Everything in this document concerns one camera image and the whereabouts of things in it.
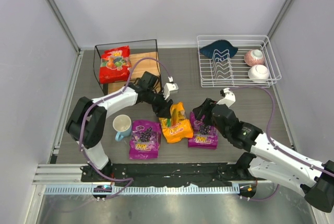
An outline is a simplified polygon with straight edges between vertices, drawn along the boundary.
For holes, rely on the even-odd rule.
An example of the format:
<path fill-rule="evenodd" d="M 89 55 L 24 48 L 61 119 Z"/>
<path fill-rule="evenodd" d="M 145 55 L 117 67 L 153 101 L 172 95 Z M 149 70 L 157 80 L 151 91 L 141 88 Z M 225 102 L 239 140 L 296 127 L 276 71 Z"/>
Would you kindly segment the red candy bag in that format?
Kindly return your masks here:
<path fill-rule="evenodd" d="M 126 81 L 132 67 L 129 57 L 130 47 L 128 45 L 105 50 L 101 56 L 99 82 L 110 84 Z"/>

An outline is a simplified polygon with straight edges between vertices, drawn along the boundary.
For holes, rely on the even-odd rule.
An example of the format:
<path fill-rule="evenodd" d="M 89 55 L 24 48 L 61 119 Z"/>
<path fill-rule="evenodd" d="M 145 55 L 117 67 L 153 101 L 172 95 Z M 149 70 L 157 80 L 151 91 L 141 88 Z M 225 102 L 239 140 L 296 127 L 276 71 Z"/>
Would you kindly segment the orange candy bag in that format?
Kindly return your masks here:
<path fill-rule="evenodd" d="M 170 109 L 171 118 L 159 118 L 164 135 L 168 144 L 178 143 L 183 138 L 192 138 L 194 135 L 190 120 L 186 117 L 183 102 L 173 104 Z"/>

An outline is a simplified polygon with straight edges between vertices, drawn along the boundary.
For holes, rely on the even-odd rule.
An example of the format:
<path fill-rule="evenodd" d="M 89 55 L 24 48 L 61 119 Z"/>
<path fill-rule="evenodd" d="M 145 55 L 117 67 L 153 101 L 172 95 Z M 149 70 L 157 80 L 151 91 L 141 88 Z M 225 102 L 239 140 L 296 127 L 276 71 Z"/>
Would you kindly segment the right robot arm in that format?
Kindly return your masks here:
<path fill-rule="evenodd" d="M 240 121 L 229 104 L 207 98 L 193 109 L 197 120 L 214 126 L 234 147 L 245 151 L 245 165 L 255 178 L 287 187 L 316 209 L 333 210 L 333 161 L 322 163 L 273 140 L 260 128 Z"/>

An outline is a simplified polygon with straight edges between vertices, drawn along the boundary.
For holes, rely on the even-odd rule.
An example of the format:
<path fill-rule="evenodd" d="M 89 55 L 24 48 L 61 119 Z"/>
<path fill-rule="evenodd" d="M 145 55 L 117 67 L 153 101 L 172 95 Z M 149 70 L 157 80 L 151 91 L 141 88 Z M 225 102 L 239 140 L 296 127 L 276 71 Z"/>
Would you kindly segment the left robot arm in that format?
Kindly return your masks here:
<path fill-rule="evenodd" d="M 178 91 L 178 85 L 169 77 L 161 91 L 154 88 L 158 77 L 144 72 L 135 82 L 128 82 L 118 91 L 109 95 L 89 99 L 81 97 L 76 103 L 69 120 L 66 132 L 78 143 L 91 167 L 104 175 L 111 174 L 112 163 L 105 154 L 101 139 L 106 119 L 114 113 L 133 105 L 145 102 L 152 106 L 157 117 L 171 118 L 173 100 L 169 97 Z"/>

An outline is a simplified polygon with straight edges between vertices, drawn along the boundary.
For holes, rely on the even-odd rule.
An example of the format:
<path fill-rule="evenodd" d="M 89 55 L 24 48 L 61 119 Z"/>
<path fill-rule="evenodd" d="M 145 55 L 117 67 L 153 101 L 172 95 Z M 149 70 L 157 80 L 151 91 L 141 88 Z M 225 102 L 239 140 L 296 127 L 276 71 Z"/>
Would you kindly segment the purple candy bag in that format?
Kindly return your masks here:
<path fill-rule="evenodd" d="M 218 131 L 214 126 L 206 125 L 195 119 L 190 113 L 189 120 L 193 129 L 193 137 L 188 139 L 188 148 L 204 148 L 215 150 L 218 146 Z"/>
<path fill-rule="evenodd" d="M 161 126 L 147 120 L 133 121 L 129 142 L 129 158 L 133 160 L 157 159 L 161 143 Z"/>

